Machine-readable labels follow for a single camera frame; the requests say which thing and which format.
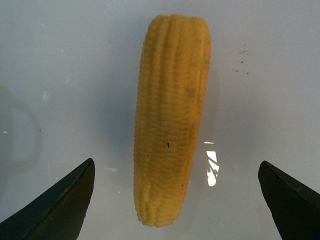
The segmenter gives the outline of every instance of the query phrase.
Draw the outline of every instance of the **white tabletop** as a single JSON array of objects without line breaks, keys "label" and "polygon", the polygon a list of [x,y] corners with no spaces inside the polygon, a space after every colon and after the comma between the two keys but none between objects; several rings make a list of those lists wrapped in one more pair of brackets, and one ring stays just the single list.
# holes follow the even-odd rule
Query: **white tabletop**
[{"label": "white tabletop", "polygon": [[[133,198],[139,64],[149,22],[174,13],[206,20],[212,56],[182,212],[153,228]],[[319,13],[318,0],[1,0],[0,222],[92,158],[79,240],[281,239],[258,169],[320,192]]]}]

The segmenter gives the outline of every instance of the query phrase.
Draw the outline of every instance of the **corn cob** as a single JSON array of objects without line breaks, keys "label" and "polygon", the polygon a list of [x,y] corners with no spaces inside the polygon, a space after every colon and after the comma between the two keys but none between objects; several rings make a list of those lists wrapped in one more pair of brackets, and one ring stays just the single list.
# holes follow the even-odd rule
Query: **corn cob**
[{"label": "corn cob", "polygon": [[211,54],[198,17],[159,15],[146,33],[134,127],[134,205],[144,225],[180,214],[196,152]]}]

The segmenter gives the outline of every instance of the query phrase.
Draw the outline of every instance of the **white surface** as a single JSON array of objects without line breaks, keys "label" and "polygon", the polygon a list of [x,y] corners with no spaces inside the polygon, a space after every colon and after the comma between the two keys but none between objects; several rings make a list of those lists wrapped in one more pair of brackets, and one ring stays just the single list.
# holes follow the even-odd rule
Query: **white surface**
[{"label": "white surface", "polygon": [[[150,228],[133,202],[139,62],[149,22],[173,13],[207,21],[212,58],[184,207]],[[318,0],[2,0],[0,222],[93,158],[80,240],[281,239],[258,169],[320,192],[319,13]]]}]

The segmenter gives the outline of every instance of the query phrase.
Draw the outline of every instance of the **black pointed tip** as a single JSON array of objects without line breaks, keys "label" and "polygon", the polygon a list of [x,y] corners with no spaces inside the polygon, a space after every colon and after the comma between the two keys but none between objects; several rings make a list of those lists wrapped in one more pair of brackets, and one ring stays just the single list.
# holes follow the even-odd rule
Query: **black pointed tip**
[{"label": "black pointed tip", "polygon": [[0,223],[1,240],[76,240],[95,181],[89,158],[26,207]]},{"label": "black pointed tip", "polygon": [[320,195],[267,161],[258,171],[263,197],[283,240],[320,240]]}]

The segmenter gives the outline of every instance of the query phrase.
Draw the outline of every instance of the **yellow corn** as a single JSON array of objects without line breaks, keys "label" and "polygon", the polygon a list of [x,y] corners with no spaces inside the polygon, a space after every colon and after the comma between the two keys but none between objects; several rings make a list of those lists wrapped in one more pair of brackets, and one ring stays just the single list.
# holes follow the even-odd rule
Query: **yellow corn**
[{"label": "yellow corn", "polygon": [[211,54],[198,17],[159,15],[141,54],[134,132],[134,204],[144,225],[180,214],[196,152]]}]

